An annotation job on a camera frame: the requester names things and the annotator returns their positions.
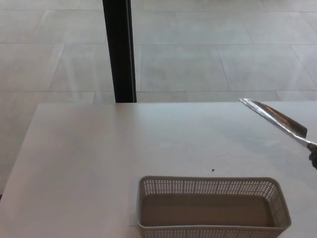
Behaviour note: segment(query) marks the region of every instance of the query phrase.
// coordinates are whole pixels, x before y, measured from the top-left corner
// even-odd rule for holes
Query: perforated basket wall
[[[144,197],[150,194],[259,195],[268,201],[275,227],[144,227],[140,223],[141,206]],[[281,188],[272,178],[143,177],[139,182],[137,206],[143,238],[276,238],[291,225]]]

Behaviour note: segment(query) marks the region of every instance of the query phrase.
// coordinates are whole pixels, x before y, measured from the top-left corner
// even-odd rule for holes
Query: basket rim
[[[220,226],[220,225],[187,225],[187,226],[155,226],[155,227],[147,227],[143,226],[141,221],[141,201],[140,201],[140,186],[142,182],[145,180],[191,180],[191,181],[269,181],[276,186],[277,192],[280,196],[282,207],[285,211],[285,216],[287,219],[288,224],[283,227],[250,227],[250,226]],[[292,225],[292,220],[289,214],[289,210],[286,204],[286,200],[282,191],[282,188],[279,182],[270,177],[179,177],[179,176],[143,176],[139,179],[138,182],[138,194],[137,194],[137,224],[142,230],[190,230],[190,229],[210,229],[210,230],[249,230],[249,231],[264,231],[264,232],[283,232],[287,228]]]

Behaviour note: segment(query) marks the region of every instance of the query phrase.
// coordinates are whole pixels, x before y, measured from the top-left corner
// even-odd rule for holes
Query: black pole
[[[136,103],[130,0],[103,0],[115,101]]]

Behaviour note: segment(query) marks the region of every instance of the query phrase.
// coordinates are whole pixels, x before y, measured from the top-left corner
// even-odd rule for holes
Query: floor tile
[[[255,44],[317,43],[316,32],[298,12],[254,12],[241,17]]]
[[[44,11],[0,10],[0,43],[29,43]]]
[[[174,12],[141,12],[132,16],[135,44],[177,44]]]
[[[317,101],[317,91],[278,91],[281,101]]]
[[[94,103],[115,103],[115,97],[113,92],[96,92]]]
[[[78,9],[81,0],[20,0],[16,9]]]
[[[19,0],[0,0],[0,9],[14,9]]]
[[[293,45],[292,47],[305,69],[317,83],[317,45]]]
[[[38,103],[92,103],[93,97],[77,92],[0,93],[0,171],[9,175]]]
[[[238,102],[239,98],[256,101],[280,101],[275,91],[187,92],[188,102]]]
[[[238,16],[210,12],[178,12],[179,41],[183,44],[249,44],[249,34]]]
[[[310,26],[317,32],[317,13],[302,13],[302,16],[310,24]]]
[[[262,3],[268,11],[317,11],[316,0],[262,0]]]
[[[141,90],[141,46],[134,46],[134,70],[135,70],[135,82],[136,90]]]
[[[41,43],[103,44],[106,40],[103,11],[48,10],[35,33]]]
[[[107,45],[67,44],[51,91],[113,91]]]
[[[131,0],[131,12],[132,17],[135,14],[139,14],[143,9],[143,0]]]
[[[137,92],[138,103],[187,102],[185,92]]]
[[[215,46],[142,46],[142,91],[226,91]]]
[[[0,91],[48,91],[63,48],[0,44]]]
[[[104,10],[103,0],[82,0],[79,9]]]
[[[150,11],[261,11],[260,0],[144,0]]]
[[[230,89],[233,91],[317,88],[289,45],[218,47]]]

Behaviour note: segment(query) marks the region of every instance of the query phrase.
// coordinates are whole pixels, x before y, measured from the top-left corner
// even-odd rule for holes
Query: knife
[[[311,152],[309,159],[311,160],[313,167],[317,169],[317,144],[306,139],[306,127],[264,103],[248,98],[240,98],[240,101],[298,143],[308,148]]]

